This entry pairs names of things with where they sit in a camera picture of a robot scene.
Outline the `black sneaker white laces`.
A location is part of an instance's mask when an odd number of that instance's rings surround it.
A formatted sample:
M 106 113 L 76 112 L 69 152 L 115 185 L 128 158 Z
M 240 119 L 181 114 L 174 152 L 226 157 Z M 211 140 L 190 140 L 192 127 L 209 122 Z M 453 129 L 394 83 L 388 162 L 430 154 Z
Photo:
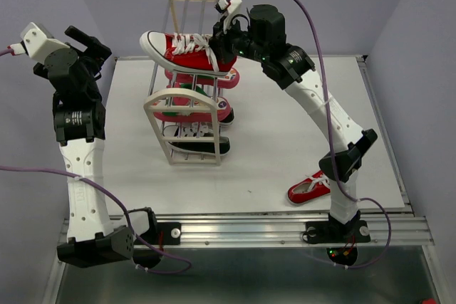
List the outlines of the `black sneaker white laces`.
M 213 137 L 213 131 L 208 132 L 193 132 L 192 130 L 182 130 L 181 137 L 196 137 L 198 141 L 194 142 L 168 142 L 173 150 L 178 152 L 215 155 L 215 145 L 213 142 L 201 142 L 202 137 Z M 221 156 L 226 155 L 231 149 L 231 144 L 228 137 L 221 136 L 219 138 L 219 153 Z

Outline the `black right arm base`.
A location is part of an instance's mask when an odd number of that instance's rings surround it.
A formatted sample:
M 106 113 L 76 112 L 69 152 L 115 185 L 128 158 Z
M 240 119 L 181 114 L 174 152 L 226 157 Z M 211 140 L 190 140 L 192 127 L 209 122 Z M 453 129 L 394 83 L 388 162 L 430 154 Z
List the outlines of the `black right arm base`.
M 314 221 L 305 225 L 301 239 L 308 244 L 328 244 L 326 253 L 329 261 L 337 266 L 350 268 L 358 257 L 357 243 L 370 243 L 371 235 L 367 222 L 361 219 L 361 212 L 346 224 L 328 215 L 326 221 Z

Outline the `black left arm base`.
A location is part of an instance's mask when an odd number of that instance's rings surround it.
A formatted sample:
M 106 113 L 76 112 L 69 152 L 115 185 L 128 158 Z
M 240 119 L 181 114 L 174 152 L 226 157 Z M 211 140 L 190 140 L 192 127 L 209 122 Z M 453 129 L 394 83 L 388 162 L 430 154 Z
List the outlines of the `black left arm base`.
M 181 223 L 159 223 L 150 207 L 133 209 L 128 214 L 135 231 L 133 262 L 143 271 L 159 272 L 156 267 L 165 257 L 165 247 L 181 244 Z

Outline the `beige chrome shoe shelf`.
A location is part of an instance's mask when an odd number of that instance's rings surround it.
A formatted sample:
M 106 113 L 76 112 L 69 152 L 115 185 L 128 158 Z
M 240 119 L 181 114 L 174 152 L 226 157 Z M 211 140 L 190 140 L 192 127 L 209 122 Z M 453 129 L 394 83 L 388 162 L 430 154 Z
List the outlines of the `beige chrome shoe shelf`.
M 162 30 L 185 30 L 189 4 L 200 5 L 197 32 L 201 33 L 206 5 L 216 0 L 167 0 Z M 157 77 L 160 66 L 154 65 L 144 111 L 169 164 L 221 164 L 221 136 L 219 114 L 228 112 L 227 105 L 221 108 L 222 89 L 218 80 L 212 79 L 209 90 L 197 91 L 200 77 L 191 74 L 185 82 L 178 80 L 179 72 L 171 72 L 167 85 Z

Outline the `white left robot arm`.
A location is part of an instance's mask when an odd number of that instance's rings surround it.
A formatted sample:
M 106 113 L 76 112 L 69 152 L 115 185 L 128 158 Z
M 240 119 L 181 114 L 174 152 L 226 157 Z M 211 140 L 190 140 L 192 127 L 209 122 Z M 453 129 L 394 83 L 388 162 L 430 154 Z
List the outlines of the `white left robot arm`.
M 74 26 L 65 34 L 85 46 L 81 51 L 55 39 L 43 26 L 30 23 L 23 40 L 33 72 L 55 92 L 52 99 L 56 141 L 66 164 L 70 219 L 67 241 L 57 248 L 60 261 L 88 268 L 125 261 L 133 256 L 127 224 L 110 220 L 103 182 L 105 107 L 97 81 L 111 50 Z

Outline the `red sneaker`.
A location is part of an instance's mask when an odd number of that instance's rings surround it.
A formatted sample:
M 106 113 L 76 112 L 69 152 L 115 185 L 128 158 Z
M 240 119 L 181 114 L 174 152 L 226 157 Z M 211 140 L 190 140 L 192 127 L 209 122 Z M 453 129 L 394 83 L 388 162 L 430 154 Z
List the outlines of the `red sneaker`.
M 146 31 L 140 37 L 142 50 L 165 70 L 224 77 L 237 61 L 234 56 L 223 60 L 209 44 L 210 35 Z
M 330 191 L 327 176 L 322 171 L 318 171 L 290 187 L 287 198 L 292 204 L 305 204 L 330 194 Z

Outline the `pink flip-flop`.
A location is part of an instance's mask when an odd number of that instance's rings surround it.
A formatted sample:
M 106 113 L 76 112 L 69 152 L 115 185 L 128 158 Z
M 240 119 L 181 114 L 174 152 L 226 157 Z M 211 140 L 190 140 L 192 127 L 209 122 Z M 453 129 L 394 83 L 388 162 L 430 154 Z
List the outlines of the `pink flip-flop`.
M 177 76 L 175 79 L 175 85 L 176 85 L 176 87 L 180 87 L 183 85 L 187 85 L 188 87 L 191 87 L 193 84 L 193 80 L 194 80 L 193 75 L 177 73 Z M 204 75 L 196 76 L 197 85 L 213 86 L 214 80 L 215 80 L 215 78 L 210 77 L 210 76 L 204 76 Z M 217 78 L 217 87 L 221 88 L 221 89 L 232 89 L 237 86 L 237 84 L 239 83 L 239 80 L 240 80 L 239 72 L 235 68 L 232 68 L 228 72 L 228 74 Z
M 143 108 L 148 115 L 162 122 L 176 122 L 178 115 L 190 115 L 193 112 L 210 112 L 212 122 L 218 121 L 217 111 L 232 108 L 229 102 L 223 97 L 208 96 L 199 86 L 195 88 L 183 85 L 180 87 L 167 86 L 154 92 L 145 99 Z

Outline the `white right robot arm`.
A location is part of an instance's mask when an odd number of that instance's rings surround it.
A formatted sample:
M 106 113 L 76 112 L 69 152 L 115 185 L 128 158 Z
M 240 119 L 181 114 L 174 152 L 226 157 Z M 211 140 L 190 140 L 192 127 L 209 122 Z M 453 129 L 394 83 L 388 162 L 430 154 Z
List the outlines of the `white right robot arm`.
M 227 62 L 236 56 L 257 61 L 263 73 L 293 98 L 317 125 L 329 143 L 329 152 L 319 161 L 319 169 L 329 180 L 331 207 L 328 232 L 336 240 L 353 233 L 359 219 L 356 181 L 362 158 L 378 139 L 373 129 L 364 130 L 329 93 L 323 74 L 304 49 L 287 42 L 285 18 L 272 5 L 255 5 L 245 16 L 246 30 L 237 18 L 238 9 L 216 8 L 221 19 L 213 26 L 209 44 L 218 59 Z

